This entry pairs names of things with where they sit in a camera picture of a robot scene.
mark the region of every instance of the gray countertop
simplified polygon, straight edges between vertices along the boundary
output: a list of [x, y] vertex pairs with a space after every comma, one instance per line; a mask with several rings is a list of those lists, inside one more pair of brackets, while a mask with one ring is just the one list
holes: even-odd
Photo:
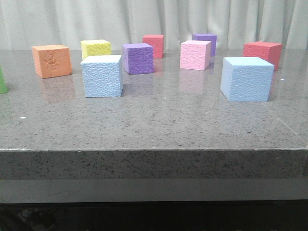
[[228, 102], [219, 50], [205, 71], [179, 51], [155, 72], [124, 72], [122, 97], [85, 98], [73, 73], [41, 79], [31, 51], [1, 51], [0, 177], [13, 179], [298, 178], [308, 146], [308, 50], [282, 51], [266, 103]]

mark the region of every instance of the lavender cube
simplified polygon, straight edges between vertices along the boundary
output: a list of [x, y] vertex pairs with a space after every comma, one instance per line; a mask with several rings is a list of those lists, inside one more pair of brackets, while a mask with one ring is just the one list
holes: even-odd
[[192, 39], [193, 40], [200, 40], [200, 41], [211, 41], [212, 42], [212, 48], [211, 48], [210, 56], [215, 56], [217, 35], [213, 35], [213, 34], [193, 34]]
[[130, 75], [154, 72], [153, 46], [147, 43], [122, 45], [124, 70]]

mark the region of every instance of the block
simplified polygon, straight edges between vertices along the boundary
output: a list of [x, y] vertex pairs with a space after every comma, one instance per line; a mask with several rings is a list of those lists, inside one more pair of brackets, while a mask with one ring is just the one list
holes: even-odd
[[0, 67], [0, 94], [1, 93], [7, 93], [7, 92], [8, 92], [8, 89], [7, 89], [6, 84], [4, 82], [3, 73], [2, 73], [2, 70], [1, 70], [1, 67]]
[[249, 42], [244, 44], [243, 57], [259, 57], [273, 64], [274, 70], [278, 70], [281, 50], [281, 43]]
[[147, 43], [123, 44], [124, 70], [130, 75], [154, 72], [153, 46]]
[[106, 40], [84, 40], [80, 42], [82, 60], [90, 55], [110, 55], [111, 43]]
[[41, 78], [67, 76], [72, 73], [69, 48], [63, 45], [32, 47], [35, 71]]
[[205, 70], [210, 63], [211, 42], [188, 40], [181, 43], [180, 68]]
[[163, 35], [144, 35], [142, 42], [153, 46], [153, 58], [162, 58], [164, 55]]
[[216, 42], [217, 42], [217, 35], [214, 34], [193, 34], [192, 40], [198, 41], [211, 41], [211, 54], [210, 56], [215, 56], [216, 53]]
[[89, 56], [81, 62], [86, 97], [119, 97], [123, 89], [121, 55]]
[[258, 57], [224, 58], [220, 90], [228, 101], [266, 102], [274, 65]]

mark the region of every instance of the foam cube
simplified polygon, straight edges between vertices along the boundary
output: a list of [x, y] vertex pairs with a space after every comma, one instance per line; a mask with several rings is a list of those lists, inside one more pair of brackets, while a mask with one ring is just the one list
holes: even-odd
[[82, 60], [90, 55], [109, 55], [111, 54], [111, 43], [106, 40], [84, 40], [80, 42]]
[[181, 43], [180, 68], [205, 70], [210, 63], [211, 42], [188, 40]]
[[89, 56], [81, 62], [81, 70], [86, 97], [121, 96], [121, 55]]
[[275, 42], [249, 42], [244, 44], [243, 57], [259, 57], [278, 70], [282, 44]]
[[69, 48], [63, 45], [32, 47], [35, 71], [41, 78], [67, 76], [72, 73]]
[[8, 92], [8, 89], [7, 89], [6, 84], [4, 82], [2, 70], [1, 70], [1, 67], [0, 67], [0, 94], [1, 93], [7, 93], [7, 92]]
[[224, 58], [220, 90], [232, 102], [266, 102], [274, 65], [258, 57]]
[[210, 54], [210, 56], [215, 56], [217, 35], [213, 35], [213, 34], [193, 34], [192, 40], [211, 41], [212, 44], [211, 44], [211, 54]]
[[144, 35], [142, 42], [153, 46], [153, 58], [162, 58], [164, 55], [163, 35]]
[[130, 75], [154, 72], [153, 46], [147, 43], [123, 44], [124, 70]]

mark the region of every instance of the white curtain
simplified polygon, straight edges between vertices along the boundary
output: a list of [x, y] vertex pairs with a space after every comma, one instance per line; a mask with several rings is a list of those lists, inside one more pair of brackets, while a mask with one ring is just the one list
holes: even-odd
[[0, 0], [0, 49], [104, 39], [120, 50], [145, 34], [179, 49], [194, 33], [217, 34], [219, 49], [252, 41], [308, 47], [308, 0]]

